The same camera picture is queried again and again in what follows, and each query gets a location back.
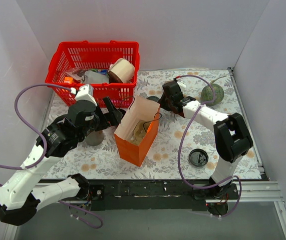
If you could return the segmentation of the orange paper bag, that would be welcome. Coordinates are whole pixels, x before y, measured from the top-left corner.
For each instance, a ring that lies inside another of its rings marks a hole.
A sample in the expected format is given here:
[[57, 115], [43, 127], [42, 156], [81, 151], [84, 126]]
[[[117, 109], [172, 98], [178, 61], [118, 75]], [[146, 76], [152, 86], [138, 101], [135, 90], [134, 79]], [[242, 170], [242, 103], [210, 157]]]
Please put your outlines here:
[[[120, 158], [141, 166], [149, 149], [151, 148], [157, 134], [159, 120], [161, 118], [160, 104], [146, 98], [135, 96], [134, 102], [128, 108], [121, 123], [114, 132], [116, 145]], [[133, 130], [139, 120], [151, 122], [146, 136], [139, 145], [129, 142], [133, 135]]]

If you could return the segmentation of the red plastic shopping basket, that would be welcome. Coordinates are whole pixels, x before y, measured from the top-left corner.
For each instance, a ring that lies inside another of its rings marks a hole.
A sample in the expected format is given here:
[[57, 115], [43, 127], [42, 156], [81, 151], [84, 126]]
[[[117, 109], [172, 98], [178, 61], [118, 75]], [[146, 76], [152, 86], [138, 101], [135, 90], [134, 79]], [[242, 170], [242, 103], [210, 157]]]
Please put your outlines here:
[[97, 104], [105, 107], [109, 97], [116, 107], [127, 108], [133, 101], [140, 65], [136, 41], [65, 41], [52, 57], [45, 82], [70, 106], [75, 96], [67, 88], [90, 84]]

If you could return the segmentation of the black coffee cup lid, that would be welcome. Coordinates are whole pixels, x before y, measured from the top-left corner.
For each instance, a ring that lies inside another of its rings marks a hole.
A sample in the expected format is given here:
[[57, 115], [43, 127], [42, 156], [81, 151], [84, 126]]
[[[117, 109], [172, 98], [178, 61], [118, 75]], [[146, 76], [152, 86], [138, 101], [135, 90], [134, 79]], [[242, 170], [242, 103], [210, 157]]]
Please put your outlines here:
[[203, 167], [208, 163], [208, 154], [202, 149], [193, 149], [188, 156], [188, 161], [195, 167]]

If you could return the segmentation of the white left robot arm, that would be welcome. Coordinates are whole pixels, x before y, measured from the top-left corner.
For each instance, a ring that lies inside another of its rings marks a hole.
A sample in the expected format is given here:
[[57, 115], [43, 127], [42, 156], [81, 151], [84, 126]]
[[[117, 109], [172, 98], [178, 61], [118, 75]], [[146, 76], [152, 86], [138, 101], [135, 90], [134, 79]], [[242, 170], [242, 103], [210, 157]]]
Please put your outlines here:
[[0, 164], [2, 169], [15, 171], [8, 181], [0, 184], [0, 221], [3, 223], [21, 226], [50, 204], [62, 203], [67, 198], [91, 201], [98, 197], [96, 188], [80, 173], [45, 187], [36, 187], [47, 171], [90, 133], [117, 126], [125, 114], [124, 110], [113, 105], [109, 97], [103, 98], [107, 108], [107, 112], [103, 113], [92, 96], [93, 87], [89, 84], [79, 89], [61, 88], [74, 95], [76, 102], [66, 114], [55, 118], [43, 131], [28, 123], [17, 107], [19, 98], [29, 88], [23, 89], [15, 99], [17, 116], [38, 134], [38, 138], [20, 167]]

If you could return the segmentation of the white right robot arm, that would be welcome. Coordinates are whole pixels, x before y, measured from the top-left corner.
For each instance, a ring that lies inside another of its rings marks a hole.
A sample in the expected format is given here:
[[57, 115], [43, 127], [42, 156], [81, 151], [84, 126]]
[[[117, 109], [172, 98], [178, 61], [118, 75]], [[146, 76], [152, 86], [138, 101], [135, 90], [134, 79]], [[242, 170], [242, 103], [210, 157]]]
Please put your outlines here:
[[208, 104], [215, 101], [215, 96], [205, 102], [184, 96], [185, 87], [179, 77], [164, 83], [159, 104], [162, 109], [189, 119], [191, 123], [197, 122], [213, 132], [219, 159], [210, 177], [211, 184], [205, 189], [209, 189], [213, 198], [220, 199], [227, 193], [227, 185], [235, 178], [238, 163], [253, 147], [253, 140], [242, 115], [228, 115], [209, 108]]

